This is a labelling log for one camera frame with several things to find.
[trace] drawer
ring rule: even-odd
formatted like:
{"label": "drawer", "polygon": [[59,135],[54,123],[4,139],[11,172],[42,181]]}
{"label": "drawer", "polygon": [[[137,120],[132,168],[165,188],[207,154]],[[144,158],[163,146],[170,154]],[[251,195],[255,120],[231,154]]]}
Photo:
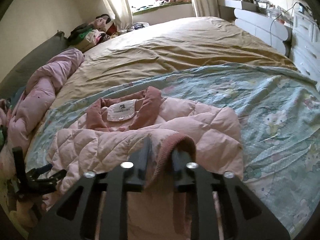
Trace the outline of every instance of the drawer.
{"label": "drawer", "polygon": [[317,71],[316,67],[303,55],[303,52],[300,52],[298,49],[292,49],[289,58],[303,75],[315,81],[320,81],[320,72]]}
{"label": "drawer", "polygon": [[312,45],[320,51],[320,30],[318,28],[318,25],[313,25],[313,39],[312,39]]}
{"label": "drawer", "polygon": [[298,49],[320,72],[320,48],[315,46],[315,42],[308,42],[298,33],[294,33],[292,47]]}
{"label": "drawer", "polygon": [[313,22],[308,20],[303,15],[294,14],[294,30],[301,33],[305,39],[308,39],[308,41],[312,42],[313,40]]}

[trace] pink clothing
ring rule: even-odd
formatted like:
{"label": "pink clothing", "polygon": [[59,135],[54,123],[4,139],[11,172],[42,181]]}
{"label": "pink clothing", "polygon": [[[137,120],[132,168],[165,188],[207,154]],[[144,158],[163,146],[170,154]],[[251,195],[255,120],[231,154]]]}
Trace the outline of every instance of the pink clothing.
{"label": "pink clothing", "polygon": [[107,20],[104,18],[95,19],[90,24],[93,24],[93,26],[96,30],[105,32],[109,35],[112,35],[114,32],[117,31],[113,21],[110,21],[107,23]]}
{"label": "pink clothing", "polygon": [[27,153],[32,130],[41,121],[56,98],[56,93],[84,61],[78,49],[68,49],[37,69],[12,112],[8,125],[8,143],[0,152],[0,171],[6,178],[15,174],[12,148],[20,146]]}
{"label": "pink clothing", "polygon": [[7,101],[5,99],[0,99],[0,125],[6,127],[7,124]]}
{"label": "pink clothing", "polygon": [[190,153],[211,172],[233,171],[243,177],[240,124],[229,108],[216,108],[190,100],[162,98],[160,90],[148,89],[119,99],[99,99],[69,129],[57,132],[47,159],[53,164],[48,177],[67,170],[48,207],[65,193],[85,171],[111,171],[152,141],[154,156],[142,193],[128,194],[129,239],[186,239],[190,219],[185,195],[173,192],[164,172],[171,151]]}

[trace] metal screw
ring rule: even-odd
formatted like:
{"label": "metal screw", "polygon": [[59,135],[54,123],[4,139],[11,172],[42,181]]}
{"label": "metal screw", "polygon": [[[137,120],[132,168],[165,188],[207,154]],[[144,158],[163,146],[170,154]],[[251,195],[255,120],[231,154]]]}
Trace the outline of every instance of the metal screw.
{"label": "metal screw", "polygon": [[224,177],[226,177],[227,179],[231,179],[235,176],[235,174],[232,172],[232,171],[226,171],[224,174],[223,174]]}
{"label": "metal screw", "polygon": [[132,162],[123,162],[120,164],[120,166],[124,169],[130,169],[133,167],[133,163]]}
{"label": "metal screw", "polygon": [[83,175],[86,177],[86,178],[94,178],[96,176],[96,173],[94,171],[87,171],[87,172],[84,172]]}
{"label": "metal screw", "polygon": [[186,167],[189,169],[196,169],[199,167],[198,163],[187,163]]}

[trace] pink blanket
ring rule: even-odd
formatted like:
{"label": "pink blanket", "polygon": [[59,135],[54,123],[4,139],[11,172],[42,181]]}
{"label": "pink blanket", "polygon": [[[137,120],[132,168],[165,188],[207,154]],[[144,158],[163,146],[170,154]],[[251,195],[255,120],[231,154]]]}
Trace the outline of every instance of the pink blanket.
{"label": "pink blanket", "polygon": [[0,176],[11,178],[15,174],[12,148],[22,147],[27,153],[32,130],[41,121],[56,98],[57,92],[84,61],[78,49],[68,49],[53,57],[30,77],[26,90],[7,120],[8,143],[0,152]]}

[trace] bed sheet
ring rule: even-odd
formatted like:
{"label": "bed sheet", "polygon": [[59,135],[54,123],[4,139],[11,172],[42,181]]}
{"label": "bed sheet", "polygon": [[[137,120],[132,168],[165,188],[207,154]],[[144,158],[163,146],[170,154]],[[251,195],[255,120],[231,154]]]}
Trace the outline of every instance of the bed sheet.
{"label": "bed sheet", "polygon": [[52,108],[117,85],[206,65],[236,62],[296,69],[259,38],[215,17],[149,26],[99,44],[84,55]]}
{"label": "bed sheet", "polygon": [[46,164],[55,133],[98,98],[119,98],[154,86],[163,96],[236,111],[242,126],[243,181],[294,238],[320,200],[320,95],[314,85],[286,68],[227,64],[113,87],[50,110],[30,146],[27,169]]}

